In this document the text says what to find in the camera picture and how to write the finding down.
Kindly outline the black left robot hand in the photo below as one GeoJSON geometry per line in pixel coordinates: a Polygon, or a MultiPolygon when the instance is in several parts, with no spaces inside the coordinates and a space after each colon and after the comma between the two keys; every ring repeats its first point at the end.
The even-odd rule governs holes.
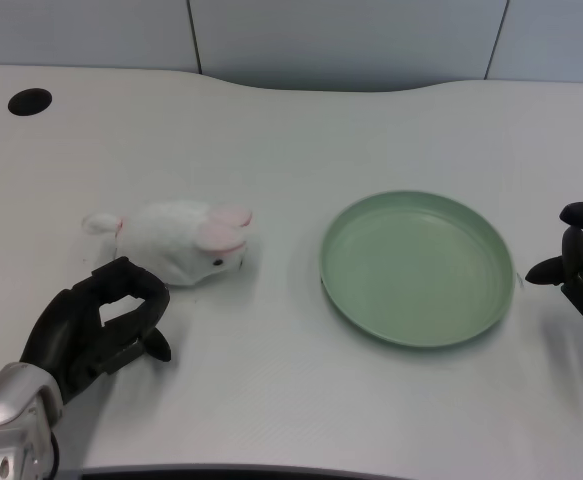
{"type": "Polygon", "coordinates": [[[118,258],[53,298],[20,361],[48,372],[67,404],[100,375],[112,375],[144,354],[171,360],[169,343],[157,329],[169,300],[155,275],[118,258]]]}

